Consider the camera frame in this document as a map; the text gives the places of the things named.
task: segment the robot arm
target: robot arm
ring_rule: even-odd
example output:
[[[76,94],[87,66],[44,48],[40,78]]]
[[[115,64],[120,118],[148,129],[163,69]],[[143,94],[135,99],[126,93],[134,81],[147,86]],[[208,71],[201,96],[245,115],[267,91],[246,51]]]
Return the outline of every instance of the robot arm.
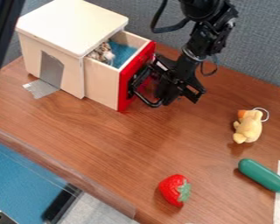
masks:
[[[157,55],[153,63],[146,70],[144,69],[146,72],[137,74],[129,87],[130,95],[137,95],[151,107],[158,107],[162,104],[169,105],[182,95],[194,103],[198,101],[206,90],[196,78],[196,69],[201,65],[201,72],[205,76],[216,73],[217,68],[213,72],[205,74],[203,61],[207,56],[215,58],[215,54],[220,53],[226,46],[228,35],[234,28],[235,19],[238,17],[238,11],[229,0],[179,1],[185,15],[184,19],[175,25],[156,28],[168,2],[168,0],[163,0],[151,21],[150,28],[155,33],[173,32],[183,28],[191,20],[196,22],[189,41],[182,48],[182,54],[177,61],[171,61],[164,56]],[[137,92],[138,86],[141,85],[149,72],[154,74],[154,78],[158,81],[155,92],[157,102],[151,102]]]

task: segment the strawberry toy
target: strawberry toy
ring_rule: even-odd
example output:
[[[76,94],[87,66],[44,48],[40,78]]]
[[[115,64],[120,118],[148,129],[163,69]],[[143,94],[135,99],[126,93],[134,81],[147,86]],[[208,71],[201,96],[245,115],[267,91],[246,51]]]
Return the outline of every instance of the strawberry toy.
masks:
[[[191,184],[183,175],[175,174],[160,182],[158,190],[170,204],[182,207],[190,197]]]

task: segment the blue mat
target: blue mat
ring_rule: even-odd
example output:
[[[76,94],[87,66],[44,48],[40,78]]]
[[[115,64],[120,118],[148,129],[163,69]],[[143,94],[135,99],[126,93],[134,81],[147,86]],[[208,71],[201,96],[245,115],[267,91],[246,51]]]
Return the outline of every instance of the blue mat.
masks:
[[[42,224],[41,214],[67,184],[0,144],[0,209],[20,224]]]
[[[135,47],[120,45],[114,41],[108,42],[111,46],[112,53],[115,55],[113,67],[120,68],[136,51]]]

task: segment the cucumber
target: cucumber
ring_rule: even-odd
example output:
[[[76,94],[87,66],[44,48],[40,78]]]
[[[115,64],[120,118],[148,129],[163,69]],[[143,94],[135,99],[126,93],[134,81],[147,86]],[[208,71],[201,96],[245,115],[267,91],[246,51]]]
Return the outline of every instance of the cucumber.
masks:
[[[242,159],[239,171],[272,192],[280,193],[280,176],[250,158]]]

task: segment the wooden table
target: wooden table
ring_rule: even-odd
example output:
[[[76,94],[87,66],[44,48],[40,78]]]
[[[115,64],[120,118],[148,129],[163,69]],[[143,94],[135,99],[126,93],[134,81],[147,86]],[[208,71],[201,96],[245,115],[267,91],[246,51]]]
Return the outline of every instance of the wooden table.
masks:
[[[179,55],[163,45],[157,50]],[[208,93],[197,105],[182,98],[149,108],[135,100],[118,113],[63,91],[33,99],[22,85],[34,78],[20,58],[0,73],[0,129],[131,202],[141,223],[272,223],[275,194],[235,168],[241,158],[253,158],[277,169],[280,87],[224,67],[200,78]],[[261,138],[234,143],[237,110],[255,107],[270,112]],[[181,209],[156,191],[174,173],[192,181],[192,198]]]

